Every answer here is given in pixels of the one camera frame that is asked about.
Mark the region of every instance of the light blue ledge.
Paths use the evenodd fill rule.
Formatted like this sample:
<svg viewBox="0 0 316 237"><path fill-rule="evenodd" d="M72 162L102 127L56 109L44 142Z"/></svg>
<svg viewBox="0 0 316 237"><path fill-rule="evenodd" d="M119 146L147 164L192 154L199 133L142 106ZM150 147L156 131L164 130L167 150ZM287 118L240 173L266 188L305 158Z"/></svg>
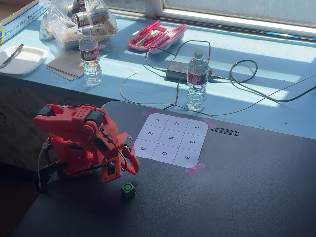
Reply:
<svg viewBox="0 0 316 237"><path fill-rule="evenodd" d="M83 92L114 100L124 100L119 94L119 86L124 78L138 70L123 86L126 97L136 102L173 103L176 83L165 80L165 73L149 71L145 62L145 53L129 49L126 44L131 34L148 25L152 20L127 16L116 16L119 31L111 36L111 42L101 51L100 64L103 71L103 83L100 86L86 87L83 78L72 82L55 74L41 65L33 72L17 78L39 84L51 85L55 89L63 88ZM46 64L63 51L57 41L41 42L39 28L41 18L28 25L0 47L0 51L23 43L48 51ZM162 23L171 28L172 23ZM184 41L205 40L212 45L210 66L215 73L228 76L230 66L243 59L255 60L259 65L257 76L249 86L269 94L276 89L294 84L316 73L316 48L312 43L294 42L286 39L273 39L264 36L250 36L244 33L227 33L221 30L189 26ZM170 48L175 52L179 45ZM208 48L203 43L189 43L179 52L177 60L188 62L194 50L202 50L207 57ZM153 65L167 68L173 56L167 53L149 56ZM245 79L250 74L246 67L236 68L236 78ZM0 82L7 78L0 76ZM291 98L316 84L316 77L311 78L285 92L274 95L275 98ZM178 104L186 104L186 87L180 88ZM207 88L208 98L204 112L220 114L243 109L261 99L261 97L233 87L231 84L210 84ZM228 122L279 131L288 134L316 139L316 91L312 91L298 100L277 104L264 100L245 111L214 117ZM190 113L174 108L181 113Z"/></svg>

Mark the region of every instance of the floor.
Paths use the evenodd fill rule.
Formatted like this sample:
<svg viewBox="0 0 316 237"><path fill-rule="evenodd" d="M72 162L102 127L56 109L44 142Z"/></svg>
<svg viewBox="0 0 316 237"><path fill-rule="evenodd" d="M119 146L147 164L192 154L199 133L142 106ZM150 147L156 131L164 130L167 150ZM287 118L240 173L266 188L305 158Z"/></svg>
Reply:
<svg viewBox="0 0 316 237"><path fill-rule="evenodd" d="M8 237L36 198L31 180L0 172L0 237Z"/></svg>

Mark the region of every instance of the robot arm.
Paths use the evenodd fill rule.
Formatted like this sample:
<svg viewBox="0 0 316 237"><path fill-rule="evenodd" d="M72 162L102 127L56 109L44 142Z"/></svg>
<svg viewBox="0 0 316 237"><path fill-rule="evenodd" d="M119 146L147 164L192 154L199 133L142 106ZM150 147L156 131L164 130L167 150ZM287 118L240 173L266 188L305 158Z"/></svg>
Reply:
<svg viewBox="0 0 316 237"><path fill-rule="evenodd" d="M115 123L102 108L48 104L33 122L38 130L50 133L58 161L68 164L63 170L65 174L78 172L91 164L104 165L102 182L119 178L122 170L138 173L139 161L131 136L126 132L118 135Z"/></svg>

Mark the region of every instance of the window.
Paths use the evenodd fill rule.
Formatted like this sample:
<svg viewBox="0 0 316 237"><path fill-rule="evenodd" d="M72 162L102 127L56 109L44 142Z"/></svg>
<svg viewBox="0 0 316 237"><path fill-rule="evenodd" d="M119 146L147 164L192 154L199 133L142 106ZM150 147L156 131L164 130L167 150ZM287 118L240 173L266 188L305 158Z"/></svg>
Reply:
<svg viewBox="0 0 316 237"><path fill-rule="evenodd" d="M314 0L163 0L165 8L316 26Z"/></svg>
<svg viewBox="0 0 316 237"><path fill-rule="evenodd" d="M146 0L104 0L109 8L134 12L145 12Z"/></svg>
<svg viewBox="0 0 316 237"><path fill-rule="evenodd" d="M299 36L316 36L316 0L105 0L109 8Z"/></svg>

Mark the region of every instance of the box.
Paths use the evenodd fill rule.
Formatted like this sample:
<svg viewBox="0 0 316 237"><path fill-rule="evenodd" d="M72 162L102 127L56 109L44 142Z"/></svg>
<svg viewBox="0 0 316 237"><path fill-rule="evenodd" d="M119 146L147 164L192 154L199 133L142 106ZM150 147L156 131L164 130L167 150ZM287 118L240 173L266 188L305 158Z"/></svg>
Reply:
<svg viewBox="0 0 316 237"><path fill-rule="evenodd" d="M0 44L41 16L47 9L46 1L40 4L39 0L0 0Z"/></svg>

